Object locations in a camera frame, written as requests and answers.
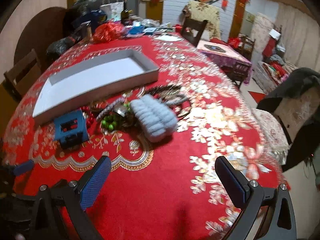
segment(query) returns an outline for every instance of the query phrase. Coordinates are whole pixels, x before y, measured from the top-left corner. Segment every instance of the green beads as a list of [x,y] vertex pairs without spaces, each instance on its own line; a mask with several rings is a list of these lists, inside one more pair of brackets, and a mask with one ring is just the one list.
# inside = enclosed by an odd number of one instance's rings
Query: green beads
[[102,125],[103,127],[106,127],[106,125],[107,125],[106,120],[102,120],[102,121],[101,121],[101,125]]
[[114,128],[117,128],[118,123],[117,123],[116,121],[113,121],[113,122],[112,122],[112,125],[113,125]]

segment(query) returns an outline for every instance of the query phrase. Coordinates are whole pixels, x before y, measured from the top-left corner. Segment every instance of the blue gripper pad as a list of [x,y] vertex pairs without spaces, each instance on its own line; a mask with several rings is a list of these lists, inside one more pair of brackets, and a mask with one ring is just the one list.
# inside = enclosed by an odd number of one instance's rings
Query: blue gripper pad
[[245,176],[236,171],[224,156],[216,159],[214,167],[234,206],[244,208],[250,193]]
[[26,173],[27,171],[31,171],[32,168],[35,166],[35,163],[33,162],[33,160],[28,160],[24,163],[21,163],[19,165],[17,165],[14,169],[13,169],[13,174],[15,176],[19,176],[23,173]]
[[95,202],[104,182],[106,181],[109,173],[111,171],[111,161],[107,156],[102,156],[94,167],[86,171],[86,173],[81,177],[85,178],[86,183],[80,191],[80,205],[85,211],[88,207],[91,207]]

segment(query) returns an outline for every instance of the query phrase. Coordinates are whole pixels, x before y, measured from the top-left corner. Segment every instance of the dark green bottle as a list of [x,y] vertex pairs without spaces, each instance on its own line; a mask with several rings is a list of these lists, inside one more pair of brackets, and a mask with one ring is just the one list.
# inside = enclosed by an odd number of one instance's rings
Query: dark green bottle
[[129,11],[127,10],[127,0],[123,2],[123,11],[121,12],[121,23],[124,26],[130,25]]

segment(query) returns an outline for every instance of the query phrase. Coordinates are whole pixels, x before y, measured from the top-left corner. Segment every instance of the black coat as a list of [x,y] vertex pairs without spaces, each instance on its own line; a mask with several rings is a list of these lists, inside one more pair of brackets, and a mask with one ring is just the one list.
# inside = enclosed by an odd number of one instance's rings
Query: black coat
[[[270,92],[258,103],[257,109],[273,113],[279,106],[282,98],[299,98],[313,86],[320,89],[320,73],[309,69],[299,68],[293,71],[288,79]],[[290,143],[289,135],[284,132]],[[282,166],[283,171],[298,165],[311,156],[320,143],[320,106],[316,112],[303,124],[288,152],[287,162]]]

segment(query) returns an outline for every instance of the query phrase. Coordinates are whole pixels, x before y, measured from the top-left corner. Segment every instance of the blue plastic object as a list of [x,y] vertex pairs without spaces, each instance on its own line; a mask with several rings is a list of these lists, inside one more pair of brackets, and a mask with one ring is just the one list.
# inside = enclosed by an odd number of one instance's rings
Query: blue plastic object
[[76,29],[81,23],[91,21],[91,31],[94,34],[96,28],[107,20],[107,15],[101,10],[85,12],[79,18],[75,19],[71,24]]
[[54,140],[60,142],[62,149],[79,145],[89,140],[87,127],[81,110],[72,111],[53,120]]
[[134,26],[131,28],[131,30],[128,31],[128,34],[135,35],[138,33],[142,33],[143,29],[144,29],[144,26],[142,26],[142,25],[141,26]]
[[93,205],[110,171],[111,160],[106,156],[80,193],[80,205],[83,210]]
[[28,160],[24,163],[21,163],[19,165],[17,165],[14,169],[13,169],[13,174],[15,176],[19,176],[27,171],[31,171],[32,168],[35,166],[35,163],[33,162],[33,160]]

